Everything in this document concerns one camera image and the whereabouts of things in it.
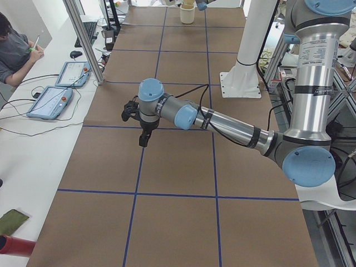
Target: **gray shirt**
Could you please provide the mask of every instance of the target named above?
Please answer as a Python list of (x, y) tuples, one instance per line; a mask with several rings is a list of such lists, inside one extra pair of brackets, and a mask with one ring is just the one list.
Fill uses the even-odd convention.
[(0, 41), (0, 81), (17, 72), (30, 56), (27, 36), (14, 29), (6, 40)]

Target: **green cloth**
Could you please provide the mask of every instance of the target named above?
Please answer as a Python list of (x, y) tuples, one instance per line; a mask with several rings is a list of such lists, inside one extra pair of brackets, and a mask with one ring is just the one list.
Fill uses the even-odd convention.
[(0, 218), (0, 235), (12, 235), (29, 217), (10, 210)]

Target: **red cylinder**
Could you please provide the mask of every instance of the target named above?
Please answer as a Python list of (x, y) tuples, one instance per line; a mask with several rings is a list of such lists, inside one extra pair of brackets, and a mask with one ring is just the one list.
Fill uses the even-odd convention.
[(0, 254), (30, 257), (36, 242), (0, 235)]

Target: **tablet device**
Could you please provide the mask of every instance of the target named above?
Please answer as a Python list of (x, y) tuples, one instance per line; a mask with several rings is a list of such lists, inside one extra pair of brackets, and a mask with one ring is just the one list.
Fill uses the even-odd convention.
[(54, 120), (65, 109), (73, 89), (47, 86), (26, 113), (28, 117)]
[(89, 70), (87, 61), (65, 62), (55, 86), (82, 87), (89, 77)]

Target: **blue joint cap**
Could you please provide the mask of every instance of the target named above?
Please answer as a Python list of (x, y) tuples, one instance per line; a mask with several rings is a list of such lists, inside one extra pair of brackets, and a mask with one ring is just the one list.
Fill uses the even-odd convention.
[(354, 0), (304, 0), (304, 2), (311, 11), (328, 17), (346, 14), (356, 7)]
[(207, 8), (207, 4), (206, 3), (199, 3), (199, 4), (196, 4), (196, 6), (198, 7), (198, 9), (200, 11), (203, 11)]
[(282, 170), (289, 180), (303, 187), (319, 186), (333, 176), (335, 161), (319, 146), (300, 147), (285, 157)]
[(163, 84), (153, 78), (145, 79), (140, 83), (139, 99), (145, 102), (152, 102), (159, 99), (165, 90)]
[(182, 106), (174, 118), (174, 124), (178, 128), (188, 130), (194, 123), (198, 111), (191, 105)]
[(284, 42), (290, 45), (300, 44), (300, 40), (296, 35), (283, 33)]

